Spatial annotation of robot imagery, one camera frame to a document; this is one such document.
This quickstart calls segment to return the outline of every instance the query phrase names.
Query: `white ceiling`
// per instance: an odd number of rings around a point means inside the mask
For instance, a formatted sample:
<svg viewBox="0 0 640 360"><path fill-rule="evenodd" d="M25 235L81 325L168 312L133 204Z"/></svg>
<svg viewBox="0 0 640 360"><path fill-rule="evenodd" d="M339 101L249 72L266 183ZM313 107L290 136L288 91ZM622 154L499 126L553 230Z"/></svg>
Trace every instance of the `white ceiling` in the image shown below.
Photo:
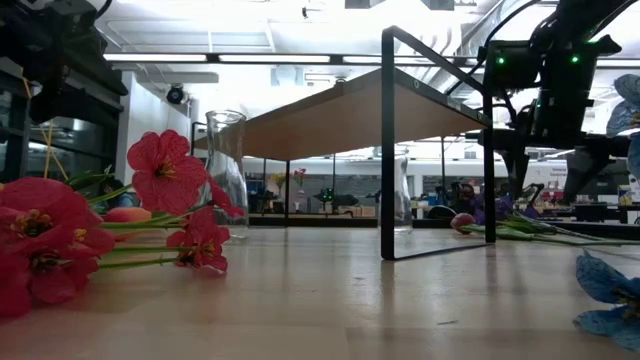
<svg viewBox="0 0 640 360"><path fill-rule="evenodd" d="M100 7L104 0L89 0ZM109 52L277 52L277 53L343 53L378 54L381 30L395 24L420 38L443 54L453 54L469 28L496 3L475 0L475 5L456 6L455 12L429 11L419 0L386 0L369 10L345 10L344 0L114 0L109 11L96 25L115 44ZM308 19L302 16L307 7ZM518 15L497 34L498 39L526 39L534 27L553 7L532 7ZM622 47L622 56L640 57L640 38L634 35L640 4L619 16L604 32L612 35ZM398 46L398 54L412 54ZM149 73L211 73L219 75L219 83L193 86L196 97L210 98L225 94L242 102L249 117L286 104L291 99L308 96L330 84L307 82L287 90L274 90L274 66L243 65L147 65ZM375 68L302 67L300 71L330 76L353 77ZM405 69L413 76L428 81L433 69ZM632 71L598 71L592 95L596 106L610 108L616 96L613 80ZM252 96L247 95L251 89ZM283 92L298 96L280 96ZM471 106L478 97L463 91ZM535 93L520 94L514 103L523 106ZM497 113L498 121L505 115ZM607 114L594 109L585 120L585 130L600 132Z"/></svg>

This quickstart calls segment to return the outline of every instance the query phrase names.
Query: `ceiling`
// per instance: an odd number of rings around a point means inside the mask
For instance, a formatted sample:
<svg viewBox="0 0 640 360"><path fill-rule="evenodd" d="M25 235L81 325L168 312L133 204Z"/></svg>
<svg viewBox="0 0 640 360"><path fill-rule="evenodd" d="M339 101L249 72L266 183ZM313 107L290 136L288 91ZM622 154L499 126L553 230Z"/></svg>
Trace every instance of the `ceiling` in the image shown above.
<svg viewBox="0 0 640 360"><path fill-rule="evenodd" d="M96 7L104 0L89 0ZM342 53L379 54L381 30L398 25L444 55L453 55L496 0L457 0L455 11L430 11L419 0L386 0L368 10L345 9L345 0L114 0L109 11L96 22L110 40L108 52L242 52L242 53ZM504 0L505 13L524 3ZM526 39L554 6L529 8L508 23L497 39ZM307 9L307 18L302 8ZM602 34L610 34L622 47L624 57L640 57L640 38L632 35L640 15L635 4L620 15ZM410 48L396 44L396 53L411 55ZM168 65L132 68L140 79L148 74L211 74L216 84L188 85L197 98L233 99L249 117L332 86L336 77L351 78L375 67L348 66L249 66ZM411 75L429 83L434 68L406 68ZM585 130L603 132L612 104L619 98L612 89L615 78L640 70L599 70L593 83L593 110L585 119ZM154 86L164 91L168 84L152 76ZM470 106L481 99L470 89L457 97ZM535 91L513 99L516 107L530 103ZM507 114L498 111L495 120L504 123Z"/></svg>

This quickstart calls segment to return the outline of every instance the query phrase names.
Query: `black metal frame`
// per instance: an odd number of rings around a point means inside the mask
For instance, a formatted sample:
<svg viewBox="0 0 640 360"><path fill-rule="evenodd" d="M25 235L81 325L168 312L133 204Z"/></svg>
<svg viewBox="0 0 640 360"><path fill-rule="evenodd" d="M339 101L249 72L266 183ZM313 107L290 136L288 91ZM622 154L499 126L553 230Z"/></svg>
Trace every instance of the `black metal frame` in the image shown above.
<svg viewBox="0 0 640 360"><path fill-rule="evenodd" d="M465 84L483 95L483 112L489 118L484 131L484 180L485 180L485 244L458 246L414 255L397 257L394 242L394 157L395 157L395 50L394 42L398 39L411 47L435 65L462 80ZM382 200L380 206L380 251L382 258L390 261L407 260L423 256L440 255L449 252L475 249L495 243L495 194L494 194L494 159L493 159L493 124L491 121L492 99L484 87L475 79L467 76L460 68L450 63L440 54L423 44L409 33L392 26L382 32Z"/></svg>

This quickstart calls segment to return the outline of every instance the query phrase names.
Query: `shelf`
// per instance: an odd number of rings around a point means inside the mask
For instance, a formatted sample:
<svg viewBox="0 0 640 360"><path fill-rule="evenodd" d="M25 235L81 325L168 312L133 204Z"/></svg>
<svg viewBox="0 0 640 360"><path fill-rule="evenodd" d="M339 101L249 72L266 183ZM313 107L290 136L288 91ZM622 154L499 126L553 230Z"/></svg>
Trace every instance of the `shelf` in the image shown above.
<svg viewBox="0 0 640 360"><path fill-rule="evenodd" d="M246 122L243 155L296 160L378 146L381 70L370 72ZM483 129L488 118L395 69L395 141ZM223 130L232 137L236 126ZM207 139L196 148L206 149Z"/></svg>

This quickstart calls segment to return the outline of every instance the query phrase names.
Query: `orange object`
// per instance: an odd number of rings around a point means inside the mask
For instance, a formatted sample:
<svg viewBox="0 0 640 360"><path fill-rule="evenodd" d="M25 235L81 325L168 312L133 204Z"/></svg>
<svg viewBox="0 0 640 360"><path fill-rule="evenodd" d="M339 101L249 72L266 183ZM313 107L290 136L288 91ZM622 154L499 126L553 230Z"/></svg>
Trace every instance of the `orange object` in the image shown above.
<svg viewBox="0 0 640 360"><path fill-rule="evenodd" d="M151 211L136 207L114 208L102 217L106 222L139 222L151 220Z"/></svg>

